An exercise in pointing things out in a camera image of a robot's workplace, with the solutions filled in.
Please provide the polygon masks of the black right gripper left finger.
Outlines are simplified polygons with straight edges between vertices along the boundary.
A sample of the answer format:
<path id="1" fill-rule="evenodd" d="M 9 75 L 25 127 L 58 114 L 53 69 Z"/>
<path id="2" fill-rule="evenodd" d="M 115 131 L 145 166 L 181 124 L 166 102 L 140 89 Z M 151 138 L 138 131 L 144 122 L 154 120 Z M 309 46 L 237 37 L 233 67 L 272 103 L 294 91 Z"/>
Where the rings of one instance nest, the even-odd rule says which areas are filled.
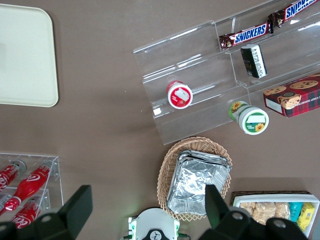
<path id="1" fill-rule="evenodd" d="M 91 185 L 82 185 L 58 210 L 34 222 L 35 240 L 75 240 L 93 211 Z"/>

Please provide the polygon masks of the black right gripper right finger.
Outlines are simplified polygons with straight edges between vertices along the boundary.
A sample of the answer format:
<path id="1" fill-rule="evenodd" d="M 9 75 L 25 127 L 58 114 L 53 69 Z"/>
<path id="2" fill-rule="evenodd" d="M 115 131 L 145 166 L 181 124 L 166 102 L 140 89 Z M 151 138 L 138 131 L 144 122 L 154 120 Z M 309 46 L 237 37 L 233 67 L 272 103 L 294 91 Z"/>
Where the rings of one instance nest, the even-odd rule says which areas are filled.
<path id="1" fill-rule="evenodd" d="M 201 240 L 247 240 L 250 219 L 241 210 L 231 210 L 215 185 L 205 186 L 205 211 L 210 228 Z"/>

